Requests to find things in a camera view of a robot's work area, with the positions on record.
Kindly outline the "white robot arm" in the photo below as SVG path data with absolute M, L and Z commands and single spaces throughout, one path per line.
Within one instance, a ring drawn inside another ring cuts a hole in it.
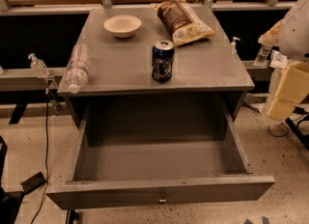
M 271 76 L 267 116 L 284 121 L 309 95 L 309 0 L 297 0 L 282 19 L 279 51 L 290 63 Z

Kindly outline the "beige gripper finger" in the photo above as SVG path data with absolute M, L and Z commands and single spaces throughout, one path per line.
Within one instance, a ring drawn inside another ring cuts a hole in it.
M 275 97 L 298 105 L 309 95 L 309 64 L 297 62 L 289 65 L 282 74 Z
M 294 112 L 296 107 L 296 102 L 273 98 L 269 101 L 267 116 L 275 121 L 284 121 Z

